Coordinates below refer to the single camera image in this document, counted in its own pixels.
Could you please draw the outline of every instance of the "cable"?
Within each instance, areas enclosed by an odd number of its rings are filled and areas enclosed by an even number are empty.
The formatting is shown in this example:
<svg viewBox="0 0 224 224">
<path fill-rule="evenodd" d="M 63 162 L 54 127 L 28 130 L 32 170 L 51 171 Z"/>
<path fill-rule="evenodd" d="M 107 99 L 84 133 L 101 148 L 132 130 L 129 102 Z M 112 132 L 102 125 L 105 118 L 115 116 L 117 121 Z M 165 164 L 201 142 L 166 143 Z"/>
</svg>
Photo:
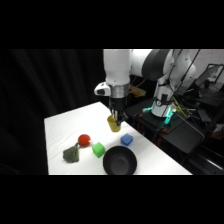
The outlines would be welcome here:
<svg viewBox="0 0 224 224">
<path fill-rule="evenodd" d="M 131 85 L 135 82 L 136 78 L 137 78 L 137 76 L 135 76 L 135 78 L 134 78 L 134 80 L 132 81 Z"/>
<path fill-rule="evenodd" d="M 182 108 L 179 106 L 179 103 L 177 102 L 177 100 L 175 99 L 175 97 L 173 97 L 173 100 L 174 100 L 175 104 L 177 105 L 177 106 L 176 106 L 176 110 L 177 110 L 178 112 L 181 112 L 186 118 L 189 118 L 190 115 L 186 115 L 186 114 L 183 112 Z"/>
<path fill-rule="evenodd" d="M 197 128 L 195 128 L 193 125 L 191 125 L 190 123 L 188 123 L 184 118 L 182 118 L 178 113 L 176 113 L 177 114 L 177 116 L 178 117 L 180 117 L 183 121 L 185 121 L 188 125 L 190 125 L 194 130 L 196 130 L 202 137 L 203 137 L 203 140 L 202 141 L 204 141 L 204 139 L 205 139 L 205 136 L 197 129 Z"/>
<path fill-rule="evenodd" d="M 143 80 L 139 85 L 137 85 L 137 86 L 135 86 L 135 87 L 137 88 L 137 87 L 141 86 L 145 81 L 146 81 L 146 79 Z"/>
</svg>

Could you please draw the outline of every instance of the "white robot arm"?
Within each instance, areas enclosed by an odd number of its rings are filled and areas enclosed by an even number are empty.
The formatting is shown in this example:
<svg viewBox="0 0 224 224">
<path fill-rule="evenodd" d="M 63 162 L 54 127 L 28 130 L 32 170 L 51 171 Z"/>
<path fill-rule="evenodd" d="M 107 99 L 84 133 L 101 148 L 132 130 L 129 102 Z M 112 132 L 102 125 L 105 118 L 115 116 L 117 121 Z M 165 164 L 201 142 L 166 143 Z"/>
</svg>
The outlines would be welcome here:
<svg viewBox="0 0 224 224">
<path fill-rule="evenodd" d="M 191 64 L 189 51 L 190 49 L 182 51 L 169 77 L 175 62 L 173 49 L 105 49 L 106 82 L 96 87 L 95 94 L 109 96 L 111 113 L 117 125 L 120 125 L 127 106 L 130 74 L 151 81 L 158 80 L 152 113 L 158 117 L 167 117 L 172 106 L 173 92 L 178 89 L 180 80 Z M 196 68 L 192 66 L 186 80 L 193 77 L 195 72 Z"/>
</svg>

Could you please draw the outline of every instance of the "black bowl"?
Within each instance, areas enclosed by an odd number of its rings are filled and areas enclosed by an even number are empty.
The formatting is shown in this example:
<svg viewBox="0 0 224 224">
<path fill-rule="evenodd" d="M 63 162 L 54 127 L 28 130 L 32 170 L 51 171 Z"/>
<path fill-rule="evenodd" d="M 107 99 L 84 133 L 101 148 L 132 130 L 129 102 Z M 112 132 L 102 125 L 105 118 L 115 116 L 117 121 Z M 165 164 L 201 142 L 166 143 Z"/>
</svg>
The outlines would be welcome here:
<svg viewBox="0 0 224 224">
<path fill-rule="evenodd" d="M 106 152 L 103 167 L 108 175 L 133 175 L 137 168 L 137 159 L 130 149 L 116 146 Z"/>
</svg>

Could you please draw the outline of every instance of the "red ball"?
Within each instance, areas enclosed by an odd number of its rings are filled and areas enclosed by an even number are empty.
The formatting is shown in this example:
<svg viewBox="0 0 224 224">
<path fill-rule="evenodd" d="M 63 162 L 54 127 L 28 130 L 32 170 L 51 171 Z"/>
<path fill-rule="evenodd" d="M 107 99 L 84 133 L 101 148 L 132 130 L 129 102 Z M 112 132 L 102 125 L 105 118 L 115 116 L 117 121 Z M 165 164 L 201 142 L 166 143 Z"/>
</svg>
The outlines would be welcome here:
<svg viewBox="0 0 224 224">
<path fill-rule="evenodd" d="M 90 137 L 88 135 L 81 135 L 78 139 L 78 142 L 81 147 L 87 147 L 90 144 Z"/>
</svg>

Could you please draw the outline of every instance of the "yellow object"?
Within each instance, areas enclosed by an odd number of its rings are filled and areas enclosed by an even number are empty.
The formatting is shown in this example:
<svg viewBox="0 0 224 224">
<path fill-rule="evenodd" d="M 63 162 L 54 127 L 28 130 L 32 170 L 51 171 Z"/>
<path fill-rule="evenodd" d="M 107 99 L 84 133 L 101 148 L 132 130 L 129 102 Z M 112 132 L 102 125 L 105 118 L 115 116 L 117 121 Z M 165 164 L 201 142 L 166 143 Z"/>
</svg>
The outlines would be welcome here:
<svg viewBox="0 0 224 224">
<path fill-rule="evenodd" d="M 177 100 L 173 97 L 173 100 L 176 104 L 176 110 L 177 112 L 181 112 L 186 118 L 189 118 L 190 115 L 186 115 L 184 112 L 183 112 L 183 108 L 180 107 L 179 103 L 177 102 Z"/>
<path fill-rule="evenodd" d="M 114 120 L 112 115 L 107 118 L 107 122 L 110 125 L 112 132 L 119 132 L 121 130 L 121 126 L 117 126 L 117 122 Z"/>
<path fill-rule="evenodd" d="M 143 90 L 143 89 L 139 89 L 137 87 L 134 87 L 134 86 L 130 86 L 130 92 L 129 93 L 132 93 L 135 95 L 136 98 L 138 97 L 141 97 L 141 96 L 145 96 L 146 95 L 146 91 Z"/>
</svg>

